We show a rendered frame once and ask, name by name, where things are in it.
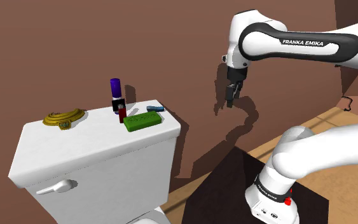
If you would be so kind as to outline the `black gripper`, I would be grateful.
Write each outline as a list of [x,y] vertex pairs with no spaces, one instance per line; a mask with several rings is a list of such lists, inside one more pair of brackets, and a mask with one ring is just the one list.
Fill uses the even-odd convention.
[[226,106],[231,108],[233,106],[233,101],[239,98],[240,91],[243,86],[243,81],[247,77],[248,68],[236,69],[228,67],[227,70],[227,79],[230,81],[230,84],[226,87]]

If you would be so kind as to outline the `green rectangular soap bar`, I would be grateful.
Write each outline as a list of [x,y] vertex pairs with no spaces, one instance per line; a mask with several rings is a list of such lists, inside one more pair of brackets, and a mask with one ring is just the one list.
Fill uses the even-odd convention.
[[144,129],[162,122],[162,118],[156,111],[141,113],[134,116],[128,116],[123,119],[123,123],[129,132]]

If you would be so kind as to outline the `dark robot stand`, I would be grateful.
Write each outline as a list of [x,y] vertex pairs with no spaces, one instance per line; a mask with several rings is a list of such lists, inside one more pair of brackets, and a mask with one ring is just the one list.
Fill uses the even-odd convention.
[[[253,217],[245,189],[264,163],[234,147],[187,199],[182,224],[265,224]],[[329,201],[295,183],[299,224],[328,224]]]

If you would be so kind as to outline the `red and black lighter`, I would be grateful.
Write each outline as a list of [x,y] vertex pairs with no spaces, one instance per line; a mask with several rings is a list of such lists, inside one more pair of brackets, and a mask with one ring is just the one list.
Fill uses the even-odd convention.
[[127,116],[125,100],[113,99],[112,107],[113,107],[113,111],[119,115],[120,123],[123,123],[123,119]]

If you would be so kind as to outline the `purple capped bottle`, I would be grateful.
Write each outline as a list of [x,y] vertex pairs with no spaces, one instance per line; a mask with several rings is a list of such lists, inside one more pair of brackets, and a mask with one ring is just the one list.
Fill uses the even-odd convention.
[[121,99],[121,82],[119,78],[110,79],[111,94],[114,100]]

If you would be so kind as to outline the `white toilet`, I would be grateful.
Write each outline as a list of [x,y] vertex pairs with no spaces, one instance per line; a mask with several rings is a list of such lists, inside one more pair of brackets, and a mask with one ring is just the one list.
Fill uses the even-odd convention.
[[181,125],[168,111],[160,117],[133,132],[110,107],[68,130],[27,123],[8,176],[57,224],[170,224],[161,206]]

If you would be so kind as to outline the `gold round dish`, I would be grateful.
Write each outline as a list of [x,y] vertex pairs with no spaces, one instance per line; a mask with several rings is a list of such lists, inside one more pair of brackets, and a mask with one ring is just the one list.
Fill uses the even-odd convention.
[[82,109],[74,109],[67,113],[50,113],[43,119],[43,124],[47,126],[57,126],[60,130],[71,128],[72,122],[75,122],[85,115]]

